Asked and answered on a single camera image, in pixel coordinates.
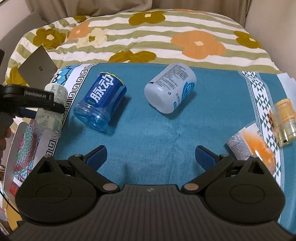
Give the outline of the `person's left hand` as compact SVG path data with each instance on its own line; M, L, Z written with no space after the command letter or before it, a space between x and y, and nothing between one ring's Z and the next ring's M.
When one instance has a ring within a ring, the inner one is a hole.
M6 139L11 137L11 129L8 128L3 138L0 138L0 159L3 157L3 152L6 149Z

